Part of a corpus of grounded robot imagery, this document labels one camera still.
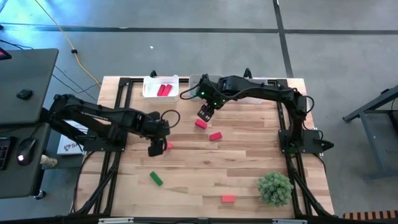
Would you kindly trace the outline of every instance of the concrete floor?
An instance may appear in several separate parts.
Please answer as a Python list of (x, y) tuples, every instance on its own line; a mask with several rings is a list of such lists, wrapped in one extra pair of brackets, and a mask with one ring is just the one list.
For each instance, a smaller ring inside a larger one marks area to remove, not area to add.
[[(196, 27), (276, 29), (272, 0), (41, 0), (61, 25), (104, 27)], [(395, 0), (280, 0), (286, 29), (397, 29)], [(52, 21), (29, 0), (8, 0), (2, 22), (47, 24)], [(99, 80), (106, 75), (193, 73), (286, 77), (278, 34), (107, 33), (69, 32), (86, 68)], [(58, 48), (57, 65), (82, 87), (93, 80), (80, 70), (60, 32), (5, 30), (0, 39), (33, 48)], [(398, 208), (398, 178), (372, 182), (362, 175), (375, 171), (361, 123), (341, 117), (398, 83), (396, 35), (286, 35), (295, 78), (304, 78), (316, 102), (313, 117), (335, 147), (325, 153), (335, 213)], [(4, 49), (9, 45), (0, 44)], [(54, 71), (65, 83), (68, 80)], [(99, 89), (90, 94), (98, 96)], [(45, 101), (56, 93), (72, 93), (52, 80)], [(93, 101), (84, 93), (79, 95)], [(46, 171), (45, 200), (0, 200), (0, 220), (66, 215), (77, 170)]]

